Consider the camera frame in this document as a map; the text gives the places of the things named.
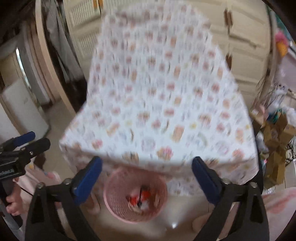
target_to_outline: hand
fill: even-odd
[[[17,216],[23,213],[23,203],[22,198],[20,197],[20,192],[20,186],[15,183],[11,195],[6,197],[6,201],[10,203],[6,207],[6,210],[12,216]]]

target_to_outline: tablecloth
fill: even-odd
[[[181,1],[141,2],[106,15],[87,102],[60,140],[73,171],[94,155],[103,159],[96,191],[129,165],[163,175],[170,194],[194,195],[195,156],[234,183],[256,175],[248,111],[209,27]]]

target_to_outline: tiled floor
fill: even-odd
[[[51,147],[45,154],[44,170],[56,171],[62,180],[73,177],[74,174],[64,161],[58,145],[63,131],[71,121],[71,116],[62,102],[55,104],[46,114],[51,124],[47,136],[51,141]],[[101,212],[98,215],[90,215],[84,207],[82,211],[102,241],[193,240],[196,234],[192,230],[192,221],[209,211],[209,203],[202,192],[194,198],[169,197],[165,209],[156,219],[142,224],[126,224],[111,215],[101,198],[99,202]],[[63,223],[66,224],[68,235],[72,237],[65,222],[65,215],[62,211],[59,213]]]

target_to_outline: bolt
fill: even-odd
[[[254,182],[251,182],[250,185],[251,185],[252,188],[258,187],[257,183],[254,183]]]
[[[231,181],[227,178],[223,178],[222,182],[224,182],[226,185],[231,184]]]
[[[63,181],[63,183],[64,183],[65,185],[69,185],[71,182],[72,182],[72,179],[71,179],[71,178],[66,178],[66,179]]]
[[[43,188],[44,186],[45,186],[44,183],[38,183],[38,184],[37,184],[37,187],[38,187],[39,189]]]

